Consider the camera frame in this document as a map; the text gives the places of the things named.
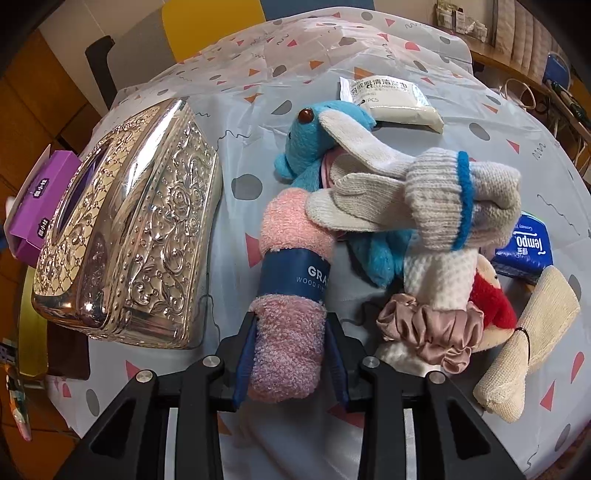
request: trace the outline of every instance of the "ornate silver tissue box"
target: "ornate silver tissue box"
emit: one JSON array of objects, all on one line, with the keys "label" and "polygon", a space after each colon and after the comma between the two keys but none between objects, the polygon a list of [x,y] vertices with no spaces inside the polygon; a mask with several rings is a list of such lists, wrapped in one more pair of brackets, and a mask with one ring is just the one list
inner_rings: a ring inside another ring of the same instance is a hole
[{"label": "ornate silver tissue box", "polygon": [[33,306],[89,336],[183,348],[222,188],[216,151],[186,99],[138,113],[82,158],[50,223]]}]

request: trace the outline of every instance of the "metal screw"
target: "metal screw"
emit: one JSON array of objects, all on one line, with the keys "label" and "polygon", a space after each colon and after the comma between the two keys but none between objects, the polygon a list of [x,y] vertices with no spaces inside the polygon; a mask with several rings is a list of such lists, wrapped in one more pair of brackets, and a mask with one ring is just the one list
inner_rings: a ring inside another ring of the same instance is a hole
[{"label": "metal screw", "polygon": [[152,380],[152,372],[150,370],[142,370],[141,372],[138,372],[135,376],[135,379],[139,382],[139,383],[146,383],[149,382],[150,380]]},{"label": "metal screw", "polygon": [[366,356],[362,362],[367,368],[376,368],[379,365],[379,360],[374,356]]},{"label": "metal screw", "polygon": [[429,380],[433,383],[440,385],[443,382],[445,382],[445,375],[435,370],[429,373]]},{"label": "metal screw", "polygon": [[219,357],[216,357],[215,355],[209,355],[207,357],[205,357],[203,359],[203,365],[205,365],[206,367],[217,367],[220,364],[220,359]]}]

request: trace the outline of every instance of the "pink fuzzy sock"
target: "pink fuzzy sock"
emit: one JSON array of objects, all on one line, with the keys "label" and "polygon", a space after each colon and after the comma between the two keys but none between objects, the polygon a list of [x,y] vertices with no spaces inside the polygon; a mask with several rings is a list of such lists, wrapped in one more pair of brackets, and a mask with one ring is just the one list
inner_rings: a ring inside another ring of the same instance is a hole
[{"label": "pink fuzzy sock", "polygon": [[[269,202],[261,227],[261,254],[305,248],[332,260],[334,237],[306,216],[308,192],[290,188]],[[326,309],[313,300],[268,294],[250,311],[258,316],[255,358],[248,394],[278,402],[310,395],[320,379]]]}]

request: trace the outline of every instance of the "white tablecloth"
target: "white tablecloth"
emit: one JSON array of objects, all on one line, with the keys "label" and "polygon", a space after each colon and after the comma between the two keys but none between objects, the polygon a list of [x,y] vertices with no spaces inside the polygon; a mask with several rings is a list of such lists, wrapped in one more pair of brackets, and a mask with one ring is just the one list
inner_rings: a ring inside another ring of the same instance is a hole
[{"label": "white tablecloth", "polygon": [[[456,37],[393,15],[329,8],[231,35],[154,80],[120,92],[120,103],[95,129],[90,147],[144,108],[189,96],[199,124],[218,149],[224,191],[211,247],[215,308],[203,346],[193,351],[91,340],[89,380],[48,381],[50,398],[68,424],[84,435],[138,369],[165,374],[213,353],[218,343],[213,322],[222,336],[238,331],[256,294],[262,212],[286,187],[274,176],[273,160],[284,148],[291,121],[306,105],[337,98],[339,76],[375,73],[418,84],[446,123],[443,135],[400,126],[383,127],[375,135],[412,155],[445,147],[519,169],[523,208],[546,223],[555,264],[580,296],[580,316],[544,366],[527,378],[520,420],[508,424],[483,414],[527,477],[554,462],[591,417],[591,375],[584,361],[591,353],[591,199],[550,133],[471,72],[469,50]],[[373,322],[365,320],[375,318],[376,299],[383,294],[353,272],[345,246],[339,245],[327,305],[347,319],[346,333],[364,341],[368,351],[375,348],[376,336]],[[456,377],[467,396],[490,361],[490,353],[475,355],[468,370]],[[220,414],[225,477],[355,479],[362,417],[345,415],[331,390],[324,378],[305,400],[277,405],[247,401],[236,414]],[[174,435],[168,441],[172,447]],[[171,461],[169,455],[168,478]]]}]

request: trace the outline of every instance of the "yellow wall panel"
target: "yellow wall panel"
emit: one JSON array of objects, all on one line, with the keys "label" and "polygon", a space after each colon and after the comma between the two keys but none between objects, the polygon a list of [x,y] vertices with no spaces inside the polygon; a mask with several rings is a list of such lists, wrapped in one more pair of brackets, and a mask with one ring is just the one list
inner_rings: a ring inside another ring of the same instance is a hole
[{"label": "yellow wall panel", "polygon": [[170,0],[162,7],[164,31],[177,61],[264,21],[258,0]]}]

